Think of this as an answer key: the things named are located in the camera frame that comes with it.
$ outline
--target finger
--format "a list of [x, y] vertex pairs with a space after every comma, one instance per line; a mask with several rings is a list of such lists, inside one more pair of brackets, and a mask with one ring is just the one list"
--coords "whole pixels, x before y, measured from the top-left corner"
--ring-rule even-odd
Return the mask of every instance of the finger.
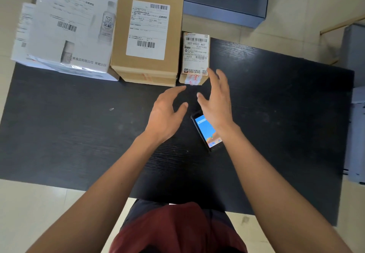
[[180, 123], [182, 122], [183, 117], [186, 114], [186, 111], [188, 109], [188, 106], [189, 106], [189, 104], [187, 102], [184, 102], [183, 104], [180, 105], [179, 109], [174, 114], [174, 116], [178, 118], [178, 120], [179, 120]]
[[172, 87], [172, 88], [167, 89], [166, 91], [164, 91], [162, 94], [160, 94], [159, 97], [164, 99], [164, 100], [168, 100], [172, 104], [172, 102], [177, 97], [177, 95], [185, 89], [186, 89], [186, 86]]
[[226, 75], [221, 70], [217, 70], [217, 75], [219, 76], [219, 84], [222, 92], [229, 95], [229, 85]]
[[208, 75], [210, 78], [210, 84], [212, 86], [212, 91], [219, 89], [219, 79], [218, 76], [215, 74], [215, 72], [211, 68], [207, 68]]
[[208, 100], [206, 100], [202, 93], [197, 93], [196, 96], [198, 97], [198, 103], [200, 107], [203, 109], [208, 104]]

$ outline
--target smartphone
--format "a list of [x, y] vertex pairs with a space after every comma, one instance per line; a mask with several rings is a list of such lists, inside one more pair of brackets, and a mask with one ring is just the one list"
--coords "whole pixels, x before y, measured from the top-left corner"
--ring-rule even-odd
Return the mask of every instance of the smartphone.
[[214, 151], [218, 148], [224, 147], [221, 137], [218, 135], [217, 131], [215, 131], [213, 126], [207, 121], [202, 110], [192, 114], [191, 119], [193, 120], [199, 135], [203, 139], [204, 144], [209, 151]]

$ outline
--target forearm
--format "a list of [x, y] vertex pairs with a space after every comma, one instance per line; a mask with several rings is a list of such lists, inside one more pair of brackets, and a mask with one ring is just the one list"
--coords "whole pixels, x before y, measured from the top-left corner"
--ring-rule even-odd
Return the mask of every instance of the forearm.
[[350, 252], [326, 219], [267, 162], [238, 126], [218, 132], [276, 252]]
[[101, 252], [145, 163], [159, 145], [143, 133], [27, 251]]

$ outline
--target small cardboard box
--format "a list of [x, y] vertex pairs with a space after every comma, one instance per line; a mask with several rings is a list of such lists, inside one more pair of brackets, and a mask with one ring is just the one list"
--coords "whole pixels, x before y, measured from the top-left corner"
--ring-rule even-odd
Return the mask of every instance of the small cardboard box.
[[182, 65], [179, 82], [202, 85], [208, 78], [210, 37], [206, 34], [184, 32], [182, 36]]
[[183, 4], [184, 0], [118, 1], [111, 66], [125, 81], [175, 86]]
[[57, 71], [118, 80], [109, 68], [117, 0], [38, 0], [29, 55]]
[[25, 66], [32, 66], [40, 69], [54, 70], [36, 60], [33, 60], [28, 55], [28, 39], [29, 29], [32, 24], [35, 4], [23, 3], [21, 15], [19, 17], [18, 28], [16, 30], [16, 37], [14, 40], [13, 51], [11, 53], [11, 60], [21, 63]]

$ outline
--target tile floor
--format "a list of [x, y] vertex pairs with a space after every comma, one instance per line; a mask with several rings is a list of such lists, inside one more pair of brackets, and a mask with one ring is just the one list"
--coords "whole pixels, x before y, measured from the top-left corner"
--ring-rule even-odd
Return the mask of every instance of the tile floor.
[[[14, 68], [10, 54], [22, 2], [0, 0], [0, 116]], [[338, 53], [343, 29], [320, 37], [319, 31], [365, 13], [365, 0], [269, 0], [267, 19], [255, 30], [238, 25], [184, 16], [183, 30], [210, 34], [235, 43], [317, 62]], [[0, 180], [0, 251], [21, 253], [84, 192]], [[133, 204], [130, 198], [103, 252]], [[337, 230], [354, 253], [365, 252], [365, 186], [344, 178]], [[255, 216], [228, 213], [250, 253], [273, 252]]]

